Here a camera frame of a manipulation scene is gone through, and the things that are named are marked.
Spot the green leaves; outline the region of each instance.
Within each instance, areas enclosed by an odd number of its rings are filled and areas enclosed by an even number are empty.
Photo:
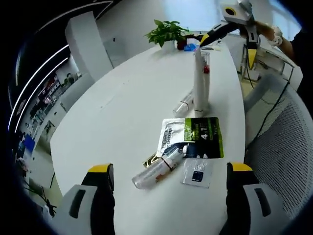
[[[162,21],[155,20],[155,24],[156,24],[157,26],[160,26],[160,25],[162,25],[163,23],[162,23]]]
[[[159,21],[154,20],[157,28],[147,33],[145,36],[149,39],[149,43],[160,44],[162,47],[165,42],[177,40],[183,41],[185,37],[183,34],[189,32],[188,29],[184,29],[179,26],[178,21]]]

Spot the robotic arm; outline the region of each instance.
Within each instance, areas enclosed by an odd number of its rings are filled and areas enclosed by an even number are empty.
[[[200,47],[206,46],[217,39],[224,38],[228,33],[238,29],[240,26],[247,31],[246,46],[248,49],[248,62],[250,69],[253,68],[259,35],[254,24],[252,5],[249,0],[238,0],[237,4],[222,4],[222,13],[226,22],[214,26],[207,32]]]

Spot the green label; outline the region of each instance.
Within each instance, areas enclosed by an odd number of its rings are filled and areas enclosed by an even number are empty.
[[[184,141],[194,141],[195,144],[190,156],[203,157],[205,154],[208,158],[222,158],[223,141],[217,117],[186,118],[184,128]]]

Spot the white bottle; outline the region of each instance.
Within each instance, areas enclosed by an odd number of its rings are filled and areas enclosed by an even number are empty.
[[[201,118],[205,109],[205,82],[203,76],[203,57],[201,56],[201,50],[198,48],[195,52],[195,77],[194,77],[194,105],[195,105],[195,117]]]

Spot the plastic tube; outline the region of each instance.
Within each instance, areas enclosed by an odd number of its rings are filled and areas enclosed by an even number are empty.
[[[195,104],[195,117],[203,117],[205,107],[205,83],[203,77],[204,61],[201,56],[200,48],[195,52],[195,77],[194,77],[194,104]]]
[[[205,104],[204,109],[208,110],[209,108],[209,93],[210,93],[210,53],[206,52],[204,55],[205,58],[205,68],[204,69],[204,92],[205,92]]]
[[[193,90],[191,90],[188,95],[186,95],[179,104],[173,109],[174,117],[176,118],[184,118],[188,111],[193,106]]]
[[[132,178],[132,182],[138,189],[148,189],[163,179],[181,162],[184,154],[176,146],[170,146],[162,158],[151,164],[143,172]]]

